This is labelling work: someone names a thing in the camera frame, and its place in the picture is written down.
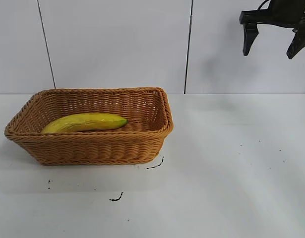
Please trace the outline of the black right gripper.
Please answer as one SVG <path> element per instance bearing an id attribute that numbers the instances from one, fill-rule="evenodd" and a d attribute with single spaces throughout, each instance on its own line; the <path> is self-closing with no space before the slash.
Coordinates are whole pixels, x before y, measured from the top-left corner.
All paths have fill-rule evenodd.
<path id="1" fill-rule="evenodd" d="M 295 35 L 286 52 L 291 60 L 305 47 L 305 0 L 265 0 L 256 10 L 242 11 L 240 24 L 244 29 L 244 56 L 248 56 L 259 34 L 257 24 L 293 29 Z"/>

